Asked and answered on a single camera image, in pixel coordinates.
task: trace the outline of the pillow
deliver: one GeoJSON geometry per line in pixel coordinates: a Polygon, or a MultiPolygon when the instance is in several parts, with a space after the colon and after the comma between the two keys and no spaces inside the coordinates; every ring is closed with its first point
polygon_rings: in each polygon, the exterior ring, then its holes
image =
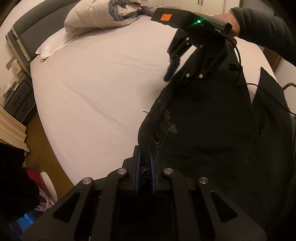
{"type": "Polygon", "coordinates": [[[37,49],[35,54],[40,54],[40,61],[44,62],[50,55],[64,47],[68,42],[72,41],[78,36],[67,33],[65,28],[51,35],[44,43],[37,49]]]}
{"type": "Polygon", "coordinates": [[[80,35],[97,28],[127,26],[136,21],[147,0],[81,0],[69,12],[65,30],[80,35]]]}

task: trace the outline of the human hand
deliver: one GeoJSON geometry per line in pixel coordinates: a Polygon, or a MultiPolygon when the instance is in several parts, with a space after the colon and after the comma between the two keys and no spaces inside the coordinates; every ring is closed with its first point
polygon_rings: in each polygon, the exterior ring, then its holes
{"type": "Polygon", "coordinates": [[[213,17],[214,18],[219,18],[219,19],[221,19],[223,21],[226,21],[226,22],[228,22],[228,23],[230,23],[232,25],[232,30],[227,35],[227,37],[229,39],[239,35],[240,26],[239,26],[238,21],[236,20],[236,18],[233,16],[232,13],[228,12],[228,13],[224,13],[224,14],[221,14],[221,15],[216,15],[216,16],[213,16],[213,17]]]}

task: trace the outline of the red fabric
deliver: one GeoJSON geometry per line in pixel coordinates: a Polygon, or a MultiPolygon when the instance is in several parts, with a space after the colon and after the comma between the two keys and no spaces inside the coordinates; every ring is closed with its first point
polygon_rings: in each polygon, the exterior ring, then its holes
{"type": "MultiPolygon", "coordinates": [[[[48,189],[47,189],[47,187],[45,185],[45,182],[44,182],[43,178],[40,176],[40,173],[38,171],[36,171],[34,169],[31,169],[31,168],[28,168],[28,167],[26,167],[25,170],[26,170],[28,176],[30,177],[30,179],[34,180],[37,183],[38,187],[41,188],[43,191],[45,191],[45,193],[48,196],[50,196],[49,192],[48,192],[48,189]]],[[[46,203],[45,198],[43,198],[40,195],[39,195],[39,200],[42,203],[46,203]]]]}

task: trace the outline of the gray headboard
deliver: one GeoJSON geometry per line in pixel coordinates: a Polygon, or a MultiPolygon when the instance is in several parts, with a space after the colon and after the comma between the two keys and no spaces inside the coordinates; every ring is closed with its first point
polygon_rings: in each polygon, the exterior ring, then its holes
{"type": "Polygon", "coordinates": [[[23,69],[31,76],[30,62],[36,50],[64,27],[69,11],[80,0],[45,0],[15,22],[6,40],[23,69]]]}

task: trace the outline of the drawer handle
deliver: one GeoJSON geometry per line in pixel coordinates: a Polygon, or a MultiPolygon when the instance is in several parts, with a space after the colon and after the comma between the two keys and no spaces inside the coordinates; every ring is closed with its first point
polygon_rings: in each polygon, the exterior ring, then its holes
{"type": "Polygon", "coordinates": [[[22,112],[24,112],[24,110],[27,108],[28,103],[25,105],[25,107],[22,109],[22,112]]]}
{"type": "Polygon", "coordinates": [[[17,100],[15,101],[15,103],[13,105],[15,106],[19,100],[20,100],[20,96],[17,98],[17,100]]]}

